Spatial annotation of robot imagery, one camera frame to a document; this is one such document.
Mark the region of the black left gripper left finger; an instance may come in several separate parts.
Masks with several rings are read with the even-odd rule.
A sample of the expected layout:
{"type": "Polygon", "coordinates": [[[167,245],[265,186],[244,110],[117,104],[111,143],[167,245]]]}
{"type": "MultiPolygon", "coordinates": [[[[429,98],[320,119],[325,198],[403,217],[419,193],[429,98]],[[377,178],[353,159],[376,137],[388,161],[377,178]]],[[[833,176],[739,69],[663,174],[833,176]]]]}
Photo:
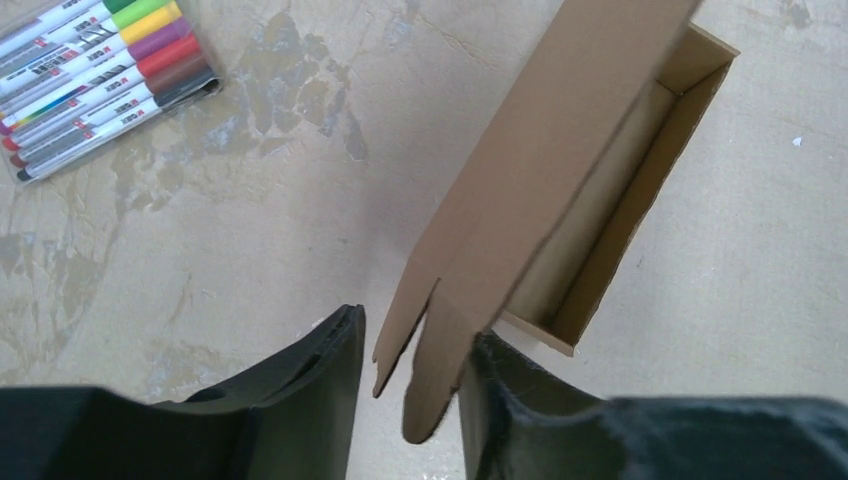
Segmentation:
{"type": "Polygon", "coordinates": [[[1,391],[5,479],[342,479],[366,315],[344,305],[302,339],[181,402],[96,386],[1,391]]]}

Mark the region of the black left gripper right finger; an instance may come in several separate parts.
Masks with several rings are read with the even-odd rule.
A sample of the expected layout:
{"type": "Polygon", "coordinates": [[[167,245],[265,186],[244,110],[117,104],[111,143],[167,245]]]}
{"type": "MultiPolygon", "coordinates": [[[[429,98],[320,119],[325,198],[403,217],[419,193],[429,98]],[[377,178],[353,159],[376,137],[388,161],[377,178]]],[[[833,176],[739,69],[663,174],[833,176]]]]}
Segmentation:
{"type": "Polygon", "coordinates": [[[495,334],[459,392],[470,479],[843,479],[847,408],[799,397],[601,399],[495,334]]]}

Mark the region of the brown cardboard box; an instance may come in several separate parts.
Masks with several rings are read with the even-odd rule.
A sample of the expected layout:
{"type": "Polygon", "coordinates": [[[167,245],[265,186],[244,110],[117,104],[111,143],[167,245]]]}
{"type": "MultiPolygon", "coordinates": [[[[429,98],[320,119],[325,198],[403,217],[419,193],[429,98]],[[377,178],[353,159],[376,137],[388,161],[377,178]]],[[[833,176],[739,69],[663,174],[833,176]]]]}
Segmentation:
{"type": "Polygon", "coordinates": [[[426,442],[474,340],[505,321],[573,356],[736,50],[696,1],[566,1],[413,248],[373,360],[414,351],[402,434],[426,442]]]}

